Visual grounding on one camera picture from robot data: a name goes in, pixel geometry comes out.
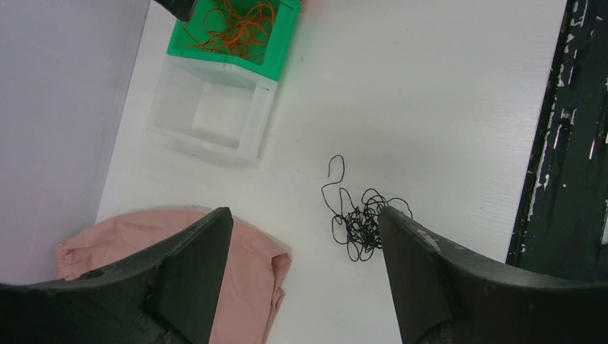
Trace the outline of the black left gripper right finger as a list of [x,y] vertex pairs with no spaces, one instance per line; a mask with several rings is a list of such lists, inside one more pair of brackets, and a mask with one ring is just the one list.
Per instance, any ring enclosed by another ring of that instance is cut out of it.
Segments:
[[403,343],[605,343],[607,283],[497,262],[387,206],[379,232]]

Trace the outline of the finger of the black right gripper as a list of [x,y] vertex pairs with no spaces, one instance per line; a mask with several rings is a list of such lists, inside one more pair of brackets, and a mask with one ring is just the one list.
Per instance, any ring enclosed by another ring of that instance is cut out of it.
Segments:
[[154,0],[176,19],[189,22],[193,15],[197,0]]

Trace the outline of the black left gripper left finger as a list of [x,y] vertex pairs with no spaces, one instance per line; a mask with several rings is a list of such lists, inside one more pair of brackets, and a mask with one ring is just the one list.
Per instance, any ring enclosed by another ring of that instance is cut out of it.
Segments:
[[208,343],[234,221],[222,207],[74,280],[1,286],[3,343]]

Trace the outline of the clear plastic bin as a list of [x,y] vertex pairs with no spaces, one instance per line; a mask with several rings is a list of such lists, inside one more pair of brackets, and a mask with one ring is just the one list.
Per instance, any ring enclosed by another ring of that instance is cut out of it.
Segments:
[[232,63],[167,56],[147,128],[182,148],[255,161],[277,86]]

